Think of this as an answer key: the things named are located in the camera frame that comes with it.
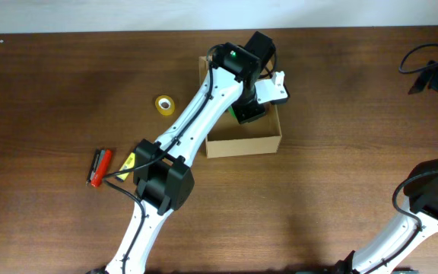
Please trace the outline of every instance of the white panel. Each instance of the white panel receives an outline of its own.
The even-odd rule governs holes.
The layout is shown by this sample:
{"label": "white panel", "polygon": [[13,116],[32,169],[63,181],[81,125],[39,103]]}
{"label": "white panel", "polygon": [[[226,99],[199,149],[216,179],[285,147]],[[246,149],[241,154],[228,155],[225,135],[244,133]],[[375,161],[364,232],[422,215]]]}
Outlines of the white panel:
{"label": "white panel", "polygon": [[0,0],[0,33],[437,24],[438,0]]}

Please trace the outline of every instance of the white wall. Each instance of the white wall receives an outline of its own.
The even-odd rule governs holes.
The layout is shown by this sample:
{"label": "white wall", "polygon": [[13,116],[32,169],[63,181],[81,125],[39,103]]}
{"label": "white wall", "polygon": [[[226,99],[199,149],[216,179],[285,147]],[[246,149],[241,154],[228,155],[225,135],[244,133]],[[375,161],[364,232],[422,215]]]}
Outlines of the white wall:
{"label": "white wall", "polygon": [[0,0],[0,33],[438,24],[438,0]]}

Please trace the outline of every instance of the brown table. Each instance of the brown table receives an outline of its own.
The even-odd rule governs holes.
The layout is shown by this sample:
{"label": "brown table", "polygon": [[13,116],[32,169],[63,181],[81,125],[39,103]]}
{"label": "brown table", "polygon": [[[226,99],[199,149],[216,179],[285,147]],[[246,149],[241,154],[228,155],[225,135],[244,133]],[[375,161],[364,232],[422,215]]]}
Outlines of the brown table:
{"label": "brown table", "polygon": [[[359,250],[395,214],[395,187],[438,158],[438,94],[408,96],[403,55],[438,27],[265,30],[291,99],[278,153],[195,158],[195,189],[148,259],[164,272],[302,269]],[[115,170],[172,124],[197,57],[252,30],[0,35],[0,273],[75,273],[115,254],[133,209],[84,185],[98,147]],[[409,65],[438,60],[438,50]],[[170,95],[172,117],[154,98]],[[125,185],[133,190],[131,178]],[[438,273],[438,234],[401,266]]]}

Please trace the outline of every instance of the green object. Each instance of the green object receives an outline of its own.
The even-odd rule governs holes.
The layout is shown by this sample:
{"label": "green object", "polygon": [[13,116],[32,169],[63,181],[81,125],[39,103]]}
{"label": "green object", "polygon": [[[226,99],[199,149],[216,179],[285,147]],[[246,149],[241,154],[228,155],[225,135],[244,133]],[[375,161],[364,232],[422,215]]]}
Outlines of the green object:
{"label": "green object", "polygon": [[229,110],[229,113],[231,113],[231,115],[236,118],[236,114],[234,114],[234,110],[233,107],[229,107],[227,110]]}

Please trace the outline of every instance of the yellow object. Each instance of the yellow object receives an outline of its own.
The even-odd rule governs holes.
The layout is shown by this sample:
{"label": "yellow object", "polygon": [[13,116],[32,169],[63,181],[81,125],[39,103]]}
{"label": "yellow object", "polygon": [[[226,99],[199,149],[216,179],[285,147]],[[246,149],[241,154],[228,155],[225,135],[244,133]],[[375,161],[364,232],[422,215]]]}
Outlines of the yellow object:
{"label": "yellow object", "polygon": [[155,100],[155,106],[161,115],[169,116],[175,111],[175,103],[167,95],[161,95]]}
{"label": "yellow object", "polygon": [[[129,169],[129,168],[132,168],[132,167],[134,167],[134,166],[135,166],[135,153],[132,152],[132,153],[128,156],[128,158],[126,159],[125,163],[122,164],[122,167],[119,169],[119,171],[121,171],[121,170],[125,170],[125,169]],[[127,173],[127,174],[120,174],[120,175],[117,175],[116,178],[117,178],[118,180],[124,181],[124,180],[126,180],[126,178],[128,177],[128,174],[129,174],[129,173]]]}

